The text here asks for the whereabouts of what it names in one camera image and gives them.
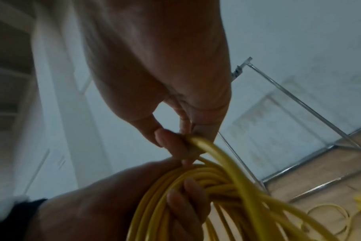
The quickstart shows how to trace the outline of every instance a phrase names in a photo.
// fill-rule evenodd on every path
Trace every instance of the black sleeve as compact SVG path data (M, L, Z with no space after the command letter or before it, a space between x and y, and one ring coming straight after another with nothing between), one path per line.
M0 222L0 241L21 241L34 214L47 199L15 205L9 216Z

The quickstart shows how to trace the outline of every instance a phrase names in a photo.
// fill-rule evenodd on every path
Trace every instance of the metal stand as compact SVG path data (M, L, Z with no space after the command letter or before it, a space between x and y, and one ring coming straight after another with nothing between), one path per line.
M254 71L256 71L257 73L259 73L262 77L264 77L267 81L269 81L272 85L274 85L275 87L277 87L279 90L281 90L283 93L285 93L288 97L290 97L292 100L294 100L297 104L299 104L300 106L302 106L304 109L306 109L308 112L310 112L312 115L314 115L317 119L319 119L320 121L322 121L325 125L327 125L329 128L331 128L333 131L335 131L336 133L338 133L344 140L347 140L351 146L348 145L343 145L343 144L338 144L338 143L333 143L332 145L328 146L327 148L324 148L322 150L316 151L313 154L307 156L306 158L303 158L302 160L300 160L297 164L292 165L291 167L287 167L284 170L277 172L276 174L273 174L270 177L267 177L265 179L263 179L262 181L258 180L254 174L251 172L251 170L246 166L246 164L243 162L243 160L238 156L238 154L233 150L233 148L231 147L231 145L226 141L226 139L222 136L221 133L219 133L219 136L223 139L223 141L225 142L225 144L229 147L229 149L232 151L232 153L236 156L236 158L240 161L240 163L244 166L245 170L249 173L249 175L254 179L254 181L260 186L263 187L263 189L267 192L268 190L266 189L265 184L271 180L274 180L276 178L279 178L283 175L285 175L286 173L296 169L297 167L300 167L302 164L308 162L309 160L312 160L314 158L316 158L317 156L320 156L324 153L327 153L328 151L334 149L334 148L347 148L347 149L352 149L355 151L361 151L361 145L359 143L357 143L355 140L353 140L350 135L346 134L345 132L343 132L341 129L339 129L337 126L335 126L333 123L331 123L330 121L328 121L326 118L324 118L323 116L321 116L318 112L316 112L315 110L313 110L311 107L309 107L306 103L304 103L303 101L301 101L299 98L297 98L295 95L293 95L291 92L289 92L288 90L286 90L282 85L278 84L275 80L273 80L272 78L270 78L269 76L267 76L264 72L262 72L261 70L259 70L258 68L256 68L252 63L251 63L252 58L249 57L246 61L244 61L244 63L240 66L237 66L235 72L232 73L232 81L234 81L239 75L241 75L241 73L243 72L243 68L245 66L250 67L251 69L253 69ZM351 173L348 173L344 176L341 176L339 178L336 178L334 180L331 180L327 183L324 183L322 185L319 185L317 187L314 187L294 198L292 198L290 200L290 202L294 202L297 200L300 200L304 197L310 196L311 194L314 194L322 189L325 189L333 184L336 184L340 181L343 181L351 176L354 176L356 174L361 173L361 170L357 170Z

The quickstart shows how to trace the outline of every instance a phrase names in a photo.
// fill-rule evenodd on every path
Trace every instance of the coiled cable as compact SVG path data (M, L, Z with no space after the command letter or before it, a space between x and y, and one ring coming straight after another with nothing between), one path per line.
M199 157L204 164L190 169L178 168L159 178L146 192L133 216L127 241L168 241L170 209L166 195L170 189L180 190L191 177L209 195L230 241L235 241L224 217L224 210L237 227L242 240L249 241L310 241L306 233L293 225L285 212L315 229L326 241L338 241L324 226L306 213L262 193L245 176L225 152L212 142L196 136L186 136L192 145L209 153L220 165ZM212 222L205 222L210 241L219 241Z

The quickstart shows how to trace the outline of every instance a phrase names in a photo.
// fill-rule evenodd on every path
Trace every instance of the sleeve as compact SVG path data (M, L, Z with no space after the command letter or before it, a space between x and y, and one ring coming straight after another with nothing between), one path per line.
M29 222L46 200L0 203L0 241L23 240Z

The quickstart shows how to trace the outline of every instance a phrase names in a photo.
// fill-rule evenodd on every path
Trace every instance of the hand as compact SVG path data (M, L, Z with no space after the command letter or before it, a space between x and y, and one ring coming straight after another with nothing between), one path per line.
M33 217L25 240L125 241L143 195L158 178L179 166L180 161L173 159L144 164L50 199ZM167 196L175 217L170 240L202 241L202 223L210 212L210 202L192 179L184 182L184 188L193 205L177 191L170 191Z
M181 134L215 139L231 97L219 0L82 0L76 6L96 86L117 116L177 158L193 153L155 119L159 103L179 115Z

